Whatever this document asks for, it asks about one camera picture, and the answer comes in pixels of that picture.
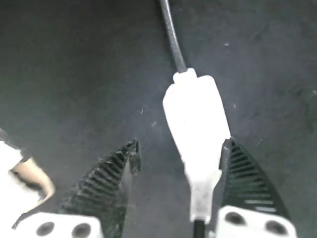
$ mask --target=dark gray surface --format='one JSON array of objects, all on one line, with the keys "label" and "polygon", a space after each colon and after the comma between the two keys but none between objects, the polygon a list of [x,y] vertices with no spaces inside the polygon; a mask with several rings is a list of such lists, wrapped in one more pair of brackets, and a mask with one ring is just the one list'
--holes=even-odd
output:
[{"label": "dark gray surface", "polygon": [[[302,238],[317,233],[316,0],[174,0],[187,64],[215,77],[232,135],[276,185]],[[142,145],[129,237],[191,237],[189,187],[161,101],[174,65],[158,4],[2,0],[0,125],[61,195],[102,154]]]}]

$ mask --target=power cord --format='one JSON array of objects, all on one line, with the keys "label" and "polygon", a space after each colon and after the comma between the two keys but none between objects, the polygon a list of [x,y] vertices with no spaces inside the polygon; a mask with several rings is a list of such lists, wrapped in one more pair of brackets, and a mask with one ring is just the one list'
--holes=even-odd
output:
[{"label": "power cord", "polygon": [[171,47],[174,61],[176,64],[177,72],[184,73],[187,71],[187,67],[186,67],[182,52],[180,50],[180,47],[177,41],[177,36],[176,36],[174,24],[173,24],[172,15],[170,13],[169,2],[168,0],[160,0],[160,5],[161,5],[163,17],[164,17],[164,22],[165,22],[165,26],[166,26],[166,30],[167,30],[167,34],[169,38],[170,47]]},{"label": "power cord", "polygon": [[200,220],[194,221],[194,238],[205,238],[205,222]]}]

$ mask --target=white connector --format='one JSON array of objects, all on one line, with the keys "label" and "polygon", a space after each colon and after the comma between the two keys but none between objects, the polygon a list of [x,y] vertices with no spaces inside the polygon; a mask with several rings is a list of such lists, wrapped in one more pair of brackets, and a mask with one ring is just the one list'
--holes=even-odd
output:
[{"label": "white connector", "polygon": [[190,220],[211,219],[212,193],[230,130],[214,79],[197,77],[193,68],[174,74],[163,99],[165,116],[191,187]]}]

